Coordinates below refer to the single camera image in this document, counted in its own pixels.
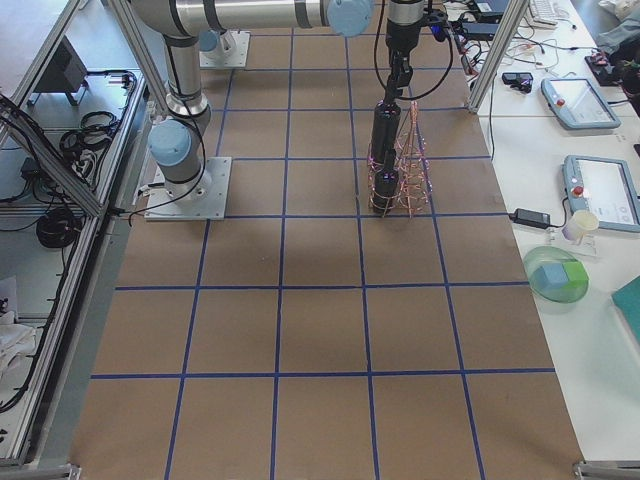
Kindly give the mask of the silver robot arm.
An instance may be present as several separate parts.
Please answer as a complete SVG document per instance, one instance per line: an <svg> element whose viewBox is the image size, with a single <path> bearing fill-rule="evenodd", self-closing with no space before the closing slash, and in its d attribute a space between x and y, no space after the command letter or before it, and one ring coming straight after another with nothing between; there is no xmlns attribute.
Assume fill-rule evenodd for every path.
<svg viewBox="0 0 640 480"><path fill-rule="evenodd" d="M162 34L169 73L166 102L170 116L152 128L149 149L164 176L169 198L187 203L204 198L210 183L203 132L211 112L201 88L199 38L182 24L176 1L169 3Z"/></svg>
<svg viewBox="0 0 640 480"><path fill-rule="evenodd" d="M141 20L165 42L169 73L167 100L172 112L206 110L201 89L199 36L207 31L329 27L344 37L363 33L373 15L372 1L133 1ZM386 44L392 73L385 97L397 99L410 82L410 52L423 25L421 1L391 1Z"/></svg>

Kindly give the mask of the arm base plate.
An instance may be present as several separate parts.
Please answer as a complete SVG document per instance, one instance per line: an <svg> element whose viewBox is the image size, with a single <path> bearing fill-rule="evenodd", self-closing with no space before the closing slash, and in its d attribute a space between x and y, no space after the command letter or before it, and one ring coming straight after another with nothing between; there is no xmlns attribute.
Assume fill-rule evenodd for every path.
<svg viewBox="0 0 640 480"><path fill-rule="evenodd" d="M157 166L154 181L162 185L150 190L144 217L149 221L223 220L231 169L231 157L208 157L202 178L178 185L166 182Z"/></svg>
<svg viewBox="0 0 640 480"><path fill-rule="evenodd" d="M199 36L200 68L204 70L244 69L247 64L250 33L226 30L205 31Z"/></svg>

